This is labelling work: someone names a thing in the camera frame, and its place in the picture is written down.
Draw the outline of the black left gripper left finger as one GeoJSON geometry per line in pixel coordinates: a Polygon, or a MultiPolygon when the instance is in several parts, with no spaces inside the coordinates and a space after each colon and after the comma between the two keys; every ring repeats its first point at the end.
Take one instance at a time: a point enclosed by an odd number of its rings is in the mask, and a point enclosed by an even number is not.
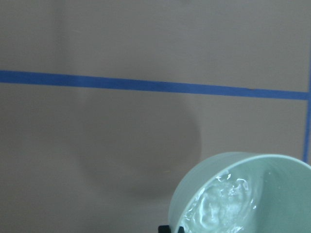
{"type": "Polygon", "coordinates": [[[158,227],[158,233],[170,233],[169,225],[160,225],[158,227]]]}

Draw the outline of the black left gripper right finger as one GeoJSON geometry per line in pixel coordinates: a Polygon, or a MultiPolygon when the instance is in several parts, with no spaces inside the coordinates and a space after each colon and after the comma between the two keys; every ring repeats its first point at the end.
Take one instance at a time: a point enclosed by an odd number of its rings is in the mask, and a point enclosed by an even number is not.
{"type": "Polygon", "coordinates": [[[178,229],[178,233],[184,233],[184,228],[180,226],[178,229]]]}

